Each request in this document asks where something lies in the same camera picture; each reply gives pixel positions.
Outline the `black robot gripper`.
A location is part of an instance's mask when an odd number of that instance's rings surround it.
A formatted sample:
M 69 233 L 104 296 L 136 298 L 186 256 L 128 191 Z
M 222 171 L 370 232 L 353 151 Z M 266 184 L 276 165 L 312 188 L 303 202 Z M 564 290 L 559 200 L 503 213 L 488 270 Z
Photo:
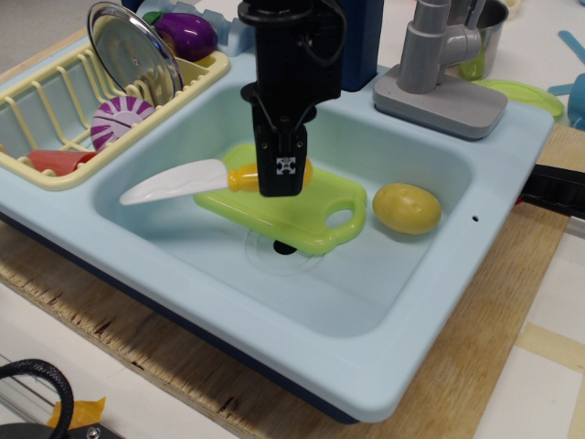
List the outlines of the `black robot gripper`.
M 336 1 L 243 1 L 238 17 L 254 30 L 252 105 L 260 193 L 301 193 L 307 157 L 303 126 L 316 106 L 341 94 L 346 17 Z

